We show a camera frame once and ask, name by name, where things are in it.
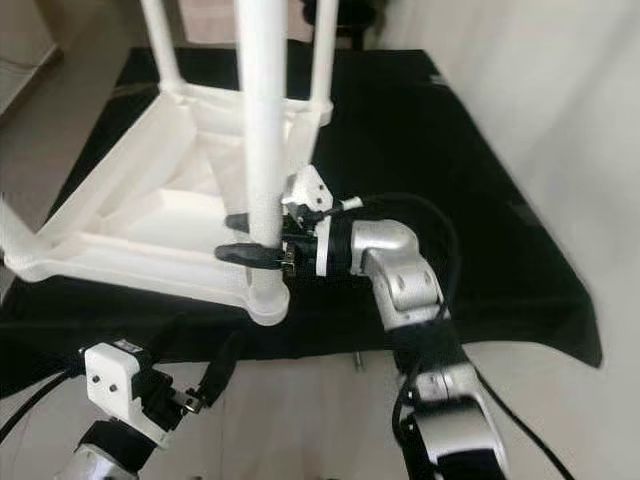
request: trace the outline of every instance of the black cloth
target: black cloth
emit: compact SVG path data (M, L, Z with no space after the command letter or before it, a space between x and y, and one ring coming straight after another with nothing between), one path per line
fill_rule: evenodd
M233 50L178 49L192 83L237 89ZM289 43L287 91L308 98L312 52ZM157 94L147 49L133 49L54 211ZM592 366L602 358L594 310L580 280L527 206L462 104L421 51L337 51L331 123L320 131L314 165L336 198L384 191L423 195L458 229L462 275L454 323L464 342L539 342ZM437 255L437 224L411 208L378 212L414 227ZM16 281L0 317L2 394L57 370L79 347L126 337L144 345L186 312L167 360L208 360L234 329L245 358L297 358L385 348L366 279L289 281L287 318L260 327L238 308L106 284L52 277Z

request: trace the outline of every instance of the white backdrop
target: white backdrop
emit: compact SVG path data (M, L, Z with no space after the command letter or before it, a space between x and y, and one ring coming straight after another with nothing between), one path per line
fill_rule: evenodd
M389 0L381 42L437 63L587 284L605 360L470 351L577 478L640 478L640 2ZM556 478L501 424L515 478Z

